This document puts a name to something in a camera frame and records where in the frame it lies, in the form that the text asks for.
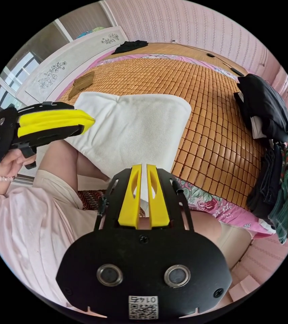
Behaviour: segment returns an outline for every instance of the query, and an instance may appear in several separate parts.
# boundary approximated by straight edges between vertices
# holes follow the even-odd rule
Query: white headboard
[[[54,101],[94,61],[127,41],[120,26],[78,38],[44,60],[24,81],[16,98],[25,105]]]

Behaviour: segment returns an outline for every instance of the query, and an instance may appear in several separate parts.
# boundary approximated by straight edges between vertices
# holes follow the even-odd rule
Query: qr code label
[[[129,296],[128,305],[131,320],[157,320],[159,318],[157,296]]]

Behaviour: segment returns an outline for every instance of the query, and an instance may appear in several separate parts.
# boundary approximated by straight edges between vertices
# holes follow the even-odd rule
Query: qr code
[[[129,304],[131,320],[156,320],[158,311],[158,304]]]

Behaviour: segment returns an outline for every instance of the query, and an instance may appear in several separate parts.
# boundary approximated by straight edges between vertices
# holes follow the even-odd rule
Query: bamboo mat
[[[206,53],[214,54],[215,57],[209,57],[206,55]],[[149,43],[145,47],[137,48],[129,52],[120,53],[120,54],[111,54],[105,57],[104,60],[125,56],[125,55],[132,55],[132,54],[172,54],[172,55],[186,56],[186,57],[194,58],[199,61],[207,62],[209,64],[213,64],[235,75],[235,73],[227,65],[225,65],[224,62],[222,62],[223,60],[228,65],[242,72],[244,75],[248,74],[248,72],[243,67],[217,53],[210,52],[210,51],[207,52],[199,48],[192,48],[192,47],[187,47],[184,45],[172,44],[172,43]]]
[[[118,96],[166,93],[188,101],[190,120],[172,173],[210,194],[246,208],[260,170],[262,147],[245,128],[233,93],[235,81],[203,66],[171,59],[128,59],[97,66],[84,91]],[[59,99],[68,100],[71,88]]]

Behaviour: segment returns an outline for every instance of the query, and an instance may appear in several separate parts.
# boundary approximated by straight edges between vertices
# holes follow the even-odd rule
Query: woman
[[[68,247],[93,230],[97,216],[96,211],[83,210],[77,175],[89,177],[89,190],[106,189],[109,178],[61,140],[50,144],[32,187],[8,192],[10,180],[35,159],[13,150],[0,163],[0,255],[25,285],[71,307],[56,283],[56,273]],[[217,241],[222,229],[213,216],[192,212],[192,219],[197,233]],[[140,228],[148,228],[148,218],[140,220]]]

